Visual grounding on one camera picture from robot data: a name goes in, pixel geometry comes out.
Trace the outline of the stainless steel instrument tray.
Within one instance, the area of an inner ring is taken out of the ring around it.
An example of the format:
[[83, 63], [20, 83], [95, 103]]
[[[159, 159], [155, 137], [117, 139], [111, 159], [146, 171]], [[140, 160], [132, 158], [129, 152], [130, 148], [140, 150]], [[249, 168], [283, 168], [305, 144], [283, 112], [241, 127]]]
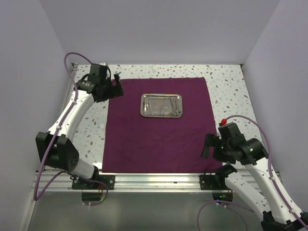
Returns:
[[[144, 112], [144, 100], [145, 96], [148, 96], [149, 100], [149, 106], [150, 106], [150, 111], [161, 111], [161, 106], [163, 103], [164, 97], [167, 97], [166, 101], [166, 111], [164, 116], [152, 116], [152, 115], [146, 115]], [[146, 93], [143, 94], [141, 97], [141, 106], [140, 106], [140, 114], [143, 117], [155, 117], [155, 118], [180, 118], [180, 117], [172, 117], [171, 114], [171, 107], [170, 107], [170, 101], [169, 97], [179, 97], [180, 98], [180, 109], [182, 110], [182, 115], [183, 115], [183, 104], [182, 104], [182, 97], [179, 94], [156, 94], [156, 93]]]

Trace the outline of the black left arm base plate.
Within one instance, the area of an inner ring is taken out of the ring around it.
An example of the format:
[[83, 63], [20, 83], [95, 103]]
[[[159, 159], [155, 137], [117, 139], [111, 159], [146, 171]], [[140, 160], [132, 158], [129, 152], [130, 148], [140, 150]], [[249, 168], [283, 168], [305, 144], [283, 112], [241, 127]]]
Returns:
[[81, 178], [78, 178], [76, 176], [71, 176], [70, 179], [73, 181], [73, 190], [113, 190], [116, 181], [115, 175], [98, 175], [95, 180], [82, 180]]

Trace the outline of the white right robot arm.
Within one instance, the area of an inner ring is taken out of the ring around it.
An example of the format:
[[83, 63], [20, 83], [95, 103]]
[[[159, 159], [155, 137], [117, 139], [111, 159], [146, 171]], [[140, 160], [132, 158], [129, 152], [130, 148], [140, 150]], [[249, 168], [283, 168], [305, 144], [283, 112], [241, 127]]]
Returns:
[[207, 134], [201, 156], [223, 163], [213, 175], [200, 175], [202, 190], [230, 189], [259, 217], [265, 231], [298, 231], [308, 227], [308, 214], [296, 205], [274, 171], [264, 145], [247, 140], [235, 123], [219, 125], [220, 135]]

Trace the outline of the aluminium table edge rail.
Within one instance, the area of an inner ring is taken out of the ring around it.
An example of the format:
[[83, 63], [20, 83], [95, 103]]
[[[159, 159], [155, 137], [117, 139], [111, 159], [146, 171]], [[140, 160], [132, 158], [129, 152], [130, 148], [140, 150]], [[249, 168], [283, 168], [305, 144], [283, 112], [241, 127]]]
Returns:
[[[39, 183], [39, 192], [59, 171], [45, 171], [42, 173]], [[242, 179], [249, 183], [258, 192], [259, 186], [253, 177], [244, 169], [239, 169]], [[100, 175], [112, 175], [114, 189], [112, 192], [173, 192], [173, 193], [196, 193], [201, 190], [199, 175], [201, 173], [189, 174], [163, 174], [163, 173], [100, 173]], [[66, 173], [62, 173], [52, 181], [46, 192], [68, 192], [72, 190], [72, 180]]]

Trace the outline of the steel forceps with ring handles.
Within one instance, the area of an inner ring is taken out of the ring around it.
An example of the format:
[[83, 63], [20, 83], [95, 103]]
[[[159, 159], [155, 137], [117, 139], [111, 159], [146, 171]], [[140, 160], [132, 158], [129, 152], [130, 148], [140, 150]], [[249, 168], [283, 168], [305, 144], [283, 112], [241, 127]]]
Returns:
[[174, 117], [181, 117], [182, 115], [182, 110], [180, 109], [180, 98], [179, 97], [175, 97], [174, 99], [174, 113], [173, 116]]

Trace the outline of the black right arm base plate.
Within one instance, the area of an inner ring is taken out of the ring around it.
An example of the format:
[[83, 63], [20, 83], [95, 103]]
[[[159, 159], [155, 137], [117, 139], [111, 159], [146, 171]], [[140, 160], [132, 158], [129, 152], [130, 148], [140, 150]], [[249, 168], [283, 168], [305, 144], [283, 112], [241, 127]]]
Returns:
[[215, 173], [199, 175], [199, 184], [201, 190], [227, 190], [225, 179], [229, 173], [224, 171], [217, 171]]

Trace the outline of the pointed steel tweezers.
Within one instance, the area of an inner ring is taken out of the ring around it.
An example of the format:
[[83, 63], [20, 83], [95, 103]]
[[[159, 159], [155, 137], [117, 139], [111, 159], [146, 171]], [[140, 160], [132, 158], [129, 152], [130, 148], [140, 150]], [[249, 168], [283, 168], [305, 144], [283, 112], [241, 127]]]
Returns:
[[144, 112], [146, 115], [148, 115], [150, 113], [150, 106], [149, 106], [149, 100], [148, 100], [148, 96], [145, 96], [145, 100], [144, 100]]

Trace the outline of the purple surgical cloth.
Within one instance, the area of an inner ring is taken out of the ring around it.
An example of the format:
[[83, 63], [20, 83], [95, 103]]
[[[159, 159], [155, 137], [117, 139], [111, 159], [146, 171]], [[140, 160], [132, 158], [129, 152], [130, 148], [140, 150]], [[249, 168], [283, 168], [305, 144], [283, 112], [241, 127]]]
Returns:
[[[216, 133], [211, 100], [203, 77], [124, 79], [124, 95], [111, 99], [103, 152], [103, 172], [204, 173], [221, 167], [202, 158], [205, 136]], [[179, 94], [180, 118], [143, 117], [145, 93]]]

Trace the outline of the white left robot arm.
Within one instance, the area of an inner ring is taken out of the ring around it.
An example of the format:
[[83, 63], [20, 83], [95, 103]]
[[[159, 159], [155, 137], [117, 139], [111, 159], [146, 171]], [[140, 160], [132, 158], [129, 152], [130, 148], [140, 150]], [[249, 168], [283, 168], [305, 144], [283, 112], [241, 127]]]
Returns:
[[56, 122], [36, 136], [38, 154], [43, 166], [65, 170], [83, 178], [89, 189], [99, 186], [95, 167], [83, 161], [73, 144], [77, 128], [94, 103], [122, 96], [119, 74], [111, 74], [105, 64], [92, 64], [90, 72], [75, 83], [71, 99]]

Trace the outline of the steel surgical scissors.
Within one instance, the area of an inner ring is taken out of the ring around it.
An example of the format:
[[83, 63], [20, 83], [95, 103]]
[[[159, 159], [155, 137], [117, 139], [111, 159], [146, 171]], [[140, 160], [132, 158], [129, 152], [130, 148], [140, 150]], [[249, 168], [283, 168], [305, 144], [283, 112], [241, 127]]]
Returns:
[[177, 97], [169, 97], [172, 117], [178, 116]]

